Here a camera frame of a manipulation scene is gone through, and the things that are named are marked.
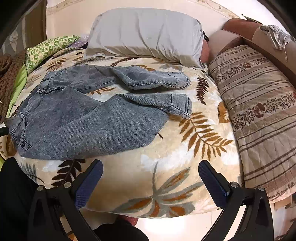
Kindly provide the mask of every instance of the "blanket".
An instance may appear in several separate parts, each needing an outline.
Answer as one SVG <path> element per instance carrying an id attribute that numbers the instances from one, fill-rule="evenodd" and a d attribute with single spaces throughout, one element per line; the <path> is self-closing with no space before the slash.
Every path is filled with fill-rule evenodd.
<path id="1" fill-rule="evenodd" d="M 198 175 L 199 162 L 207 159 L 228 181 L 241 183 L 242 171 L 229 114 L 212 79 L 206 72 L 155 58 L 94 57 L 84 60 L 84 51 L 66 48 L 34 70 L 28 76 L 10 116 L 15 114 L 17 107 L 48 71 L 77 64 L 94 64 L 137 65 L 148 71 L 182 71 L 190 78 L 190 86 L 183 90 L 164 90 L 164 93 L 187 94 L 192 101 L 190 119 L 171 115 L 150 145 L 114 155 L 65 161 L 22 158 L 9 136 L 0 138 L 1 154 L 5 158 L 14 156 L 24 173 L 46 188 L 74 180 L 94 159 L 101 160 L 104 173 L 86 206 L 92 211 L 171 218 L 216 210 Z M 106 101 L 117 93 L 129 91 L 114 84 L 86 95 Z"/>

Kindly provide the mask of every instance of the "jeans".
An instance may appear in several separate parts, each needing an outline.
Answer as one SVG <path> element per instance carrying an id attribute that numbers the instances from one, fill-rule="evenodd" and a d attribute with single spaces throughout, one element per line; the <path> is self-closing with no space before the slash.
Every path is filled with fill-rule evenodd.
<path id="1" fill-rule="evenodd" d="M 105 102 L 84 95 L 120 83 L 132 90 L 183 89 L 182 72 L 147 71 L 138 66 L 72 66 L 48 72 L 5 120 L 20 156 L 68 160 L 115 154 L 151 143 L 169 114 L 189 119 L 185 94 L 116 94 Z"/>

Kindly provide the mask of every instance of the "white pillow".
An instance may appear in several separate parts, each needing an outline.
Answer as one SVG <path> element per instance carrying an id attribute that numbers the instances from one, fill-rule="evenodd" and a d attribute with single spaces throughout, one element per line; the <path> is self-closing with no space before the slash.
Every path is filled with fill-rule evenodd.
<path id="1" fill-rule="evenodd" d="M 203 32 L 198 20 L 153 8 L 116 8 L 96 17 L 84 59 L 155 57 L 203 69 Z"/>

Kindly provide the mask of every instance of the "wall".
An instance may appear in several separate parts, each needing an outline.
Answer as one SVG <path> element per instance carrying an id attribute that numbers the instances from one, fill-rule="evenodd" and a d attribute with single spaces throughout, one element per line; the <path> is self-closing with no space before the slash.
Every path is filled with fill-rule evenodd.
<path id="1" fill-rule="evenodd" d="M 208 36 L 222 28 L 224 23 L 237 17 L 210 0 L 65 0 L 47 8 L 47 38 L 66 34 L 88 34 L 95 17 L 117 7 L 150 7 L 186 13 L 198 19 Z"/>
<path id="2" fill-rule="evenodd" d="M 282 24 L 257 0 L 48 0 L 47 38 L 88 34 L 95 17 L 116 7 L 154 7 L 183 12 L 198 19 L 208 36 L 241 14 L 264 25 Z"/>

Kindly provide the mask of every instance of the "striped blanket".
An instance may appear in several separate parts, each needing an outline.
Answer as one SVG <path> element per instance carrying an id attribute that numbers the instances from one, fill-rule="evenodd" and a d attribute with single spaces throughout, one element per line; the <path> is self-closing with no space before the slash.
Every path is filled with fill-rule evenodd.
<path id="1" fill-rule="evenodd" d="M 296 90 L 262 54 L 241 45 L 209 66 L 229 110 L 247 188 L 270 201 L 296 191 Z"/>

